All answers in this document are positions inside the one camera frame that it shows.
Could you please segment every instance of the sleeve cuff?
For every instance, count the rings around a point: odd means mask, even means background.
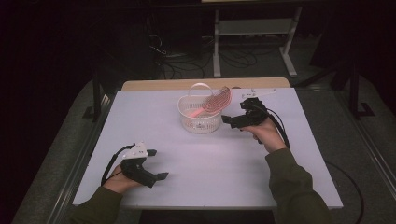
[[[265,159],[272,174],[281,173],[283,169],[297,164],[289,148],[282,148],[270,153],[265,156]]]
[[[107,206],[120,206],[122,200],[122,194],[114,192],[110,189],[99,187],[96,192],[92,195],[92,202],[106,202]]]

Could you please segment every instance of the white table surface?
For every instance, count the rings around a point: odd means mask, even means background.
[[[233,90],[233,100],[222,114],[231,117],[244,114],[240,103],[244,101],[242,94],[247,92],[250,90]],[[121,206],[137,209],[276,207],[268,188],[270,173],[263,145],[259,145],[251,133],[231,129],[229,124],[222,123],[208,134],[187,132],[177,110],[178,99],[186,94],[187,91],[118,92],[73,204],[91,198],[113,154],[122,147],[144,141],[148,148],[158,150],[155,157],[143,163],[145,169],[154,174],[169,172],[169,176],[156,182],[152,189],[131,189]],[[207,94],[207,91],[194,90],[193,94]],[[280,88],[259,99],[282,118],[291,151],[313,176],[317,193],[330,208],[342,207],[295,90]],[[124,152],[115,164],[120,163]]]

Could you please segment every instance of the hand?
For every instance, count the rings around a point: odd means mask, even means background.
[[[269,153],[286,148],[285,142],[270,119],[266,119],[257,126],[247,126],[241,128],[241,130],[253,133],[253,138],[256,140],[260,139]]]
[[[111,177],[103,185],[104,188],[120,194],[123,194],[128,189],[139,186],[142,185],[122,174],[121,167],[119,165],[116,166]]]

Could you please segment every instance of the green sleeve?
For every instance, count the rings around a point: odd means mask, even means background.
[[[288,148],[265,157],[270,167],[270,190],[277,202],[279,224],[327,224],[332,216],[312,187],[312,176],[299,166]]]
[[[99,187],[87,202],[76,208],[70,223],[114,223],[119,214],[121,199],[121,194]]]

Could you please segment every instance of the person's left hand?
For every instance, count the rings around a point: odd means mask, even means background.
[[[122,174],[121,167],[119,165],[116,166],[111,174],[111,177],[103,185],[104,188],[110,189],[120,194],[123,194],[128,189],[139,186],[142,185]]]

